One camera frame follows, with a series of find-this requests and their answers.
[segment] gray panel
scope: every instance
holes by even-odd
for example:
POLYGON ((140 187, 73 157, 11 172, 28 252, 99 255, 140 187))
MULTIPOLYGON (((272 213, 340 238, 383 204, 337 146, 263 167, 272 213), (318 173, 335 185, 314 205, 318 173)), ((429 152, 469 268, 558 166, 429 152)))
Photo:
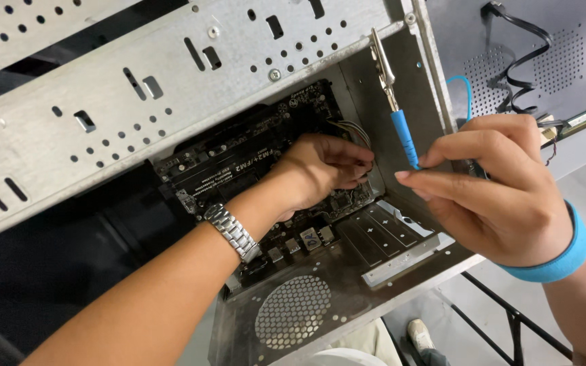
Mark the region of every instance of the gray panel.
MULTIPOLYGON (((503 100, 498 98, 492 99, 492 102, 489 101, 490 98, 499 97, 504 93, 503 88, 494 88, 493 91, 497 92, 496 94, 492 94, 492 90, 487 90, 488 78, 494 77, 499 69, 503 69, 493 65, 499 64, 499 61, 506 62, 507 65, 515 55, 522 57, 532 52, 533 47, 539 47, 542 43, 539 37, 501 18, 493 18, 491 24, 486 24, 480 12, 480 8, 485 3, 487 3, 485 0, 429 0, 427 2, 445 77, 448 79, 455 75, 464 75, 468 70, 474 71, 468 74, 470 81, 475 81, 476 77, 474 80, 471 77, 476 74, 487 75, 487 78, 479 77, 479 80, 473 83, 475 88, 484 87, 476 93, 481 95, 476 95, 473 101, 473 105, 478 106, 480 115, 489 113, 490 104, 498 105, 498 102, 503 100), (499 54, 492 55, 492 59, 497 61, 488 62, 490 52, 499 54), (475 65, 485 67, 476 70, 468 68, 475 65)), ((586 110, 586 1, 506 0, 503 4, 509 14, 530 21, 550 32, 555 38, 554 48, 558 48, 549 50, 548 54, 535 62, 526 62, 514 71, 512 75, 517 79, 542 81, 540 88, 518 98, 517 104, 520 107, 538 105, 540 110, 538 115, 549 112, 556 119, 568 119, 586 110), (549 75, 539 74, 544 71, 549 75), (555 88, 545 90, 544 87, 549 87, 548 82, 551 82, 550 87, 555 86, 555 88)), ((450 83, 449 93, 453 103, 454 117, 464 118, 467 94, 462 82, 450 83)))

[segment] fingernail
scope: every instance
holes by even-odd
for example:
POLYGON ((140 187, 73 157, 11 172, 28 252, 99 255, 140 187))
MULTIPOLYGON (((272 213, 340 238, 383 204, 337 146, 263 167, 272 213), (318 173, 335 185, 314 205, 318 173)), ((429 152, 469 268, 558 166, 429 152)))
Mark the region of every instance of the fingernail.
POLYGON ((409 175, 411 175, 411 172, 408 170, 398 171, 395 173, 395 177, 397 177, 397 179, 406 179, 409 175))
POLYGON ((428 201, 431 198, 433 198, 432 195, 428 194, 427 192, 421 190, 421 189, 413 189, 413 192, 415 192, 416 195, 418 195, 421 199, 428 201))

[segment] black power cable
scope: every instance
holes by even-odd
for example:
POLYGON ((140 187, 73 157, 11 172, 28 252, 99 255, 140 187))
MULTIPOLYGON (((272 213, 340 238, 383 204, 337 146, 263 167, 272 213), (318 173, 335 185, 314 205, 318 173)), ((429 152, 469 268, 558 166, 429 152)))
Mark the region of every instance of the black power cable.
POLYGON ((508 68, 505 69, 505 71, 503 72, 503 75, 505 76, 506 80, 508 80, 508 84, 515 86, 515 87, 522 88, 510 100, 512 110, 516 113, 525 114, 525 115, 537 112, 536 105, 522 109, 515 104, 517 98, 519 98, 522 95, 525 95, 528 92, 533 91, 536 87, 536 84, 529 82, 529 81, 520 81, 520 80, 511 78, 510 71, 514 70, 515 68, 517 68, 519 65, 525 63, 526 61, 531 60, 531 59, 543 54, 544 52, 547 52, 548 49, 553 44, 553 37, 549 34, 549 32, 545 31, 544 29, 541 29, 540 27, 536 26, 535 24, 532 24, 532 23, 529 23, 525 20, 521 20, 519 18, 511 16, 510 14, 508 14, 506 12, 505 6, 503 6, 501 3, 497 2, 497 1, 491 1, 487 4, 485 4, 483 9, 481 9, 481 10, 484 14, 492 13, 494 16, 500 16, 503 19, 511 22, 512 24, 515 24, 517 27, 520 27, 522 29, 525 29, 526 31, 529 31, 530 33, 533 33, 534 35, 543 39, 546 42, 545 46, 542 46, 542 47, 534 50, 530 54, 523 56, 521 59, 518 59, 515 62, 511 63, 510 66, 508 66, 508 68))

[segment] blue wrist strap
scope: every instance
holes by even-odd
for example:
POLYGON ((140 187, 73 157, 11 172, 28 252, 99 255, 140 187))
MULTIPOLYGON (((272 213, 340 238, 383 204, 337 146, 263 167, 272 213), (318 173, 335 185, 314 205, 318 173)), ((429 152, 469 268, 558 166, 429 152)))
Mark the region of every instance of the blue wrist strap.
POLYGON ((533 267, 508 267, 497 264, 518 279, 530 282, 554 282, 574 273, 586 259, 586 229, 580 215, 565 200, 574 226, 574 236, 566 250, 557 258, 533 267))

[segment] hand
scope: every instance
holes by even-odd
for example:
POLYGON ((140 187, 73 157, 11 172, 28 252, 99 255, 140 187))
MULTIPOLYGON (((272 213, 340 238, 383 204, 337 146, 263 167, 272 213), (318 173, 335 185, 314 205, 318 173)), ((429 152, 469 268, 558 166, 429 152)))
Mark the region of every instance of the hand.
POLYGON ((573 236, 539 141, 533 117, 477 117, 458 133, 435 140, 419 165, 476 159, 492 180, 433 170, 395 175, 460 244, 499 264, 535 266, 562 254, 573 236))
POLYGON ((332 189, 352 189, 366 182, 374 153, 338 137, 305 134, 282 155, 259 182, 273 187, 285 198, 286 221, 297 210, 309 208, 327 197, 332 189))

